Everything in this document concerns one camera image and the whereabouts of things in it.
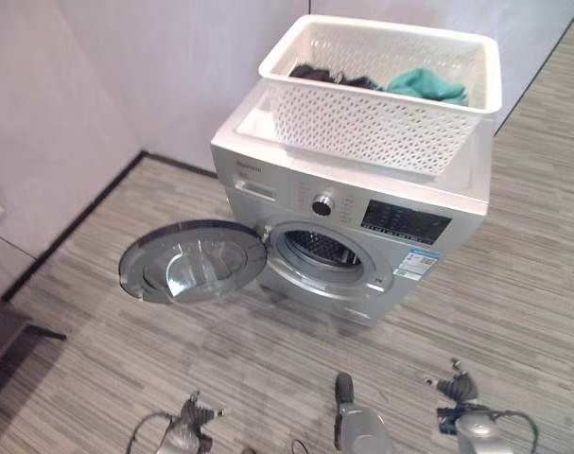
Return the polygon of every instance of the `wall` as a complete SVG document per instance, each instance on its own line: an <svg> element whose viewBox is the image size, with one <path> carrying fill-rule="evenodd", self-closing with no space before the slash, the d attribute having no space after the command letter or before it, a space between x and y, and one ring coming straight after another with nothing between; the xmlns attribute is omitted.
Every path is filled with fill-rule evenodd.
<svg viewBox="0 0 574 454"><path fill-rule="evenodd" d="M312 13L434 26L497 40L503 83L499 126L564 34L574 17L574 0L312 0Z"/></svg>
<svg viewBox="0 0 574 454"><path fill-rule="evenodd" d="M153 152L214 170L209 142L306 0L59 0L113 100Z"/></svg>
<svg viewBox="0 0 574 454"><path fill-rule="evenodd" d="M0 1L0 292L138 149L57 5Z"/></svg>

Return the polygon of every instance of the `clothing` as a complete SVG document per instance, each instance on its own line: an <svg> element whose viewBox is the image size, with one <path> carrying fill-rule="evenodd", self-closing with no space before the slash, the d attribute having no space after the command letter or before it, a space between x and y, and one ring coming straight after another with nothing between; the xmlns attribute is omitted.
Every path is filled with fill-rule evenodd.
<svg viewBox="0 0 574 454"><path fill-rule="evenodd" d="M408 71L390 82L387 87L377 85L367 76L348 79L342 72L338 72L335 77L332 77L328 69L314 68L309 64L296 66L289 75L292 78L337 83L340 85L367 88L397 95L422 97L424 99L467 106L467 94L462 84L446 82L436 76L433 71L426 68L417 68Z"/></svg>
<svg viewBox="0 0 574 454"><path fill-rule="evenodd" d="M467 105L467 94L461 83L448 83L426 68L408 71L392 80L385 89L397 95L422 97L434 101Z"/></svg>

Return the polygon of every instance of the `laundry basket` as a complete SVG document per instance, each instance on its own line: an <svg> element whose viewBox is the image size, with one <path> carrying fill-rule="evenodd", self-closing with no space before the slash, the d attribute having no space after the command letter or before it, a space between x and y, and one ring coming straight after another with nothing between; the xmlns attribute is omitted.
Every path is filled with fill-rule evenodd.
<svg viewBox="0 0 574 454"><path fill-rule="evenodd" d="M384 86L418 67L465 86L468 107L288 75L299 64ZM307 15L259 66L283 143L438 175L501 106L496 42L419 26Z"/></svg>

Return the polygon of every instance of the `washing machine door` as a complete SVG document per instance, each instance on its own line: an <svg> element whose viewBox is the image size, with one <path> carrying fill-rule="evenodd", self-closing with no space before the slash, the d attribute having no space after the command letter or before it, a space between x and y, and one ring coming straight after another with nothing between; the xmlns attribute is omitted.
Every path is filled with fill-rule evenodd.
<svg viewBox="0 0 574 454"><path fill-rule="evenodd" d="M246 286L266 265L257 232L225 220L167 225L139 238L123 254L120 285L152 303L210 300Z"/></svg>

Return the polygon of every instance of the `washing machine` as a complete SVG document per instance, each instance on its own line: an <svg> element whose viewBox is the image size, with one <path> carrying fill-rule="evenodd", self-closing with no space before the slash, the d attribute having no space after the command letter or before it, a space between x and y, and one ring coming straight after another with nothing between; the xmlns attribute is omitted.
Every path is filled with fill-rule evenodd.
<svg viewBox="0 0 574 454"><path fill-rule="evenodd" d="M492 159L483 135L437 177L293 148L276 140L260 81L211 143L235 222L188 220L139 238L121 259L121 286L144 301L190 303L256 278L371 326L482 223Z"/></svg>

